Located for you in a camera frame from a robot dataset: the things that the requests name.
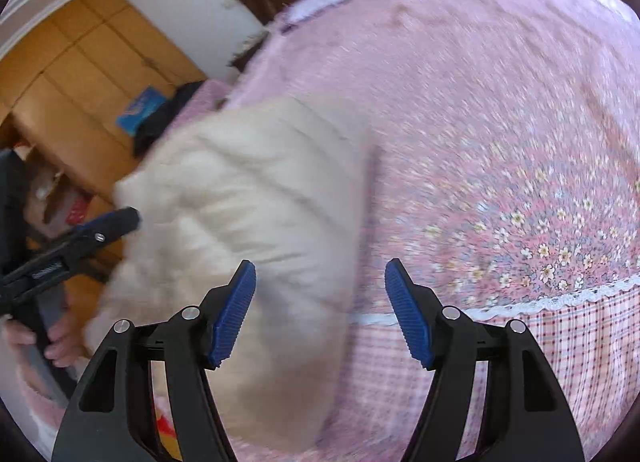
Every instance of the bed sheet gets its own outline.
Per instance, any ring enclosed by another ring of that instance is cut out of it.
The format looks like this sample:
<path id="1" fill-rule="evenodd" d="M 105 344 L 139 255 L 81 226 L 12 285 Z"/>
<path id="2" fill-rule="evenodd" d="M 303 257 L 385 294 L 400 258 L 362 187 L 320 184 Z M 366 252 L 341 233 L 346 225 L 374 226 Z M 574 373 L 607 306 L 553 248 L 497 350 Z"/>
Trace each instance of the bed sheet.
<path id="1" fill-rule="evenodd" d="M 593 457 L 640 390 L 637 17 L 619 0 L 352 0 L 272 30 L 229 106 L 341 94 L 370 107 L 378 168 L 322 439 L 295 456 L 233 442 L 239 460 L 400 460 L 431 375 L 384 292 L 392 257 L 473 319 L 525 321 Z"/>

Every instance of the blue package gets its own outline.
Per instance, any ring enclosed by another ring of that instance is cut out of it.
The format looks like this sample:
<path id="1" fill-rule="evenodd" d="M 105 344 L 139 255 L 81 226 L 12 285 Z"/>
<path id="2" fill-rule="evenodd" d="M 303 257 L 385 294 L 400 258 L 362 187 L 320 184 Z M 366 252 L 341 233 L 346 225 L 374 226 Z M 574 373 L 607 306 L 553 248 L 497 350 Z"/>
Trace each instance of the blue package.
<path id="1" fill-rule="evenodd" d="M 166 101 L 166 97 L 155 88 L 147 87 L 142 94 L 135 98 L 124 111 L 124 114 L 116 119 L 117 125 L 127 134 L 133 137 L 140 123 L 148 118 L 155 110 Z"/>

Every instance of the bedspread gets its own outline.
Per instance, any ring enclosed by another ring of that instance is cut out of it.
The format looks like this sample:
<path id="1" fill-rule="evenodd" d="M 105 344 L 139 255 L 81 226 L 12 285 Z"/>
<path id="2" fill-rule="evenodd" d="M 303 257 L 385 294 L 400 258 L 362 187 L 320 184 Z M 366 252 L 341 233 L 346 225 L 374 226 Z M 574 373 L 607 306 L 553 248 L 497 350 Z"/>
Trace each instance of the bedspread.
<path id="1" fill-rule="evenodd" d="M 352 0 L 276 25 L 230 97 L 332 92 L 371 108 L 377 172 L 335 408 L 314 450 L 400 460 L 430 373 L 383 286 L 399 257 L 475 320 L 525 321 L 589 459 L 640 390 L 640 24 L 618 0 Z M 479 363 L 459 456 L 473 451 Z"/>

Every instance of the blue ribbed rubber pad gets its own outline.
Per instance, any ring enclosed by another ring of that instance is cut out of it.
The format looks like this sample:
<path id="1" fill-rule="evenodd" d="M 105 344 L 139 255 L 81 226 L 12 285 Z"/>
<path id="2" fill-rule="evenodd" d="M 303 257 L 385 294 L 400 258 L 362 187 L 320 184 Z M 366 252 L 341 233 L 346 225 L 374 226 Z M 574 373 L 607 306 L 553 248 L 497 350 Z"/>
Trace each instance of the blue ribbed rubber pad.
<path id="1" fill-rule="evenodd" d="M 434 356 L 429 327 L 394 261 L 388 262 L 385 268 L 385 289 L 411 357 L 418 360 L 423 368 L 431 368 Z"/>
<path id="2" fill-rule="evenodd" d="M 247 262 L 220 312 L 220 317 L 213 325 L 213 350 L 209 354 L 209 361 L 216 368 L 231 355 L 254 292 L 255 265 Z"/>

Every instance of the silver screw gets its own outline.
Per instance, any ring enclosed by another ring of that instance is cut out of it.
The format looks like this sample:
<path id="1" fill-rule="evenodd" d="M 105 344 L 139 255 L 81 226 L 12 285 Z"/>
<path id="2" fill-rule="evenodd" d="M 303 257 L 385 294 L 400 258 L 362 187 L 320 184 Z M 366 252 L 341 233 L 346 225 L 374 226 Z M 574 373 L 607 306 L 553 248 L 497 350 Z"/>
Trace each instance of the silver screw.
<path id="1" fill-rule="evenodd" d="M 196 319 L 200 315 L 200 309 L 197 307 L 187 307 L 182 310 L 182 317 L 185 319 Z"/>
<path id="2" fill-rule="evenodd" d="M 116 324 L 113 326 L 113 330 L 118 334 L 129 330 L 129 322 L 126 319 L 121 319 L 120 321 L 116 321 Z"/>
<path id="3" fill-rule="evenodd" d="M 460 317 L 460 311 L 455 307 L 445 307 L 442 309 L 442 315 L 447 319 L 458 319 Z"/>
<path id="4" fill-rule="evenodd" d="M 520 321 L 519 319 L 514 319 L 510 324 L 511 330 L 513 330 L 516 334 L 522 334 L 527 330 L 527 326 Z"/>

